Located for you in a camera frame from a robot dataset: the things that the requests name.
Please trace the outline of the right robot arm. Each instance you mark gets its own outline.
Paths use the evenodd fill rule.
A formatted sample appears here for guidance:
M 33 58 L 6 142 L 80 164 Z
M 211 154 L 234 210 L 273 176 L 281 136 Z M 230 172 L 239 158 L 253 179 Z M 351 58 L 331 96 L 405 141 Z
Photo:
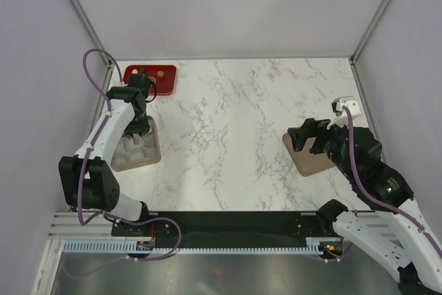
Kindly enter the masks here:
M 332 199 L 316 215 L 324 236 L 347 238 L 398 283 L 402 294 L 441 293 L 441 244 L 432 236 L 405 178 L 381 160 L 381 143 L 364 127 L 309 118 L 286 138 L 298 169 L 329 160 L 352 191 L 394 232 L 401 248 L 368 229 L 343 203 Z

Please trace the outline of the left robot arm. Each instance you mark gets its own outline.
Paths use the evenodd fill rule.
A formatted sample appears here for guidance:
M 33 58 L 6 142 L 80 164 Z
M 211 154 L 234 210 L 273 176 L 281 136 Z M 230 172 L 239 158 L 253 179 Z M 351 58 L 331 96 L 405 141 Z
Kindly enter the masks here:
M 82 214 L 87 209 L 127 220 L 127 228 L 136 236 L 149 232 L 151 219 L 143 214 L 146 205 L 120 191 L 111 161 L 121 138 L 149 133 L 146 99 L 151 85 L 147 76 L 132 74 L 127 85 L 112 87 L 105 94 L 106 109 L 85 143 L 74 155 L 60 159 L 64 197 L 76 208 L 81 225 L 89 223 Z

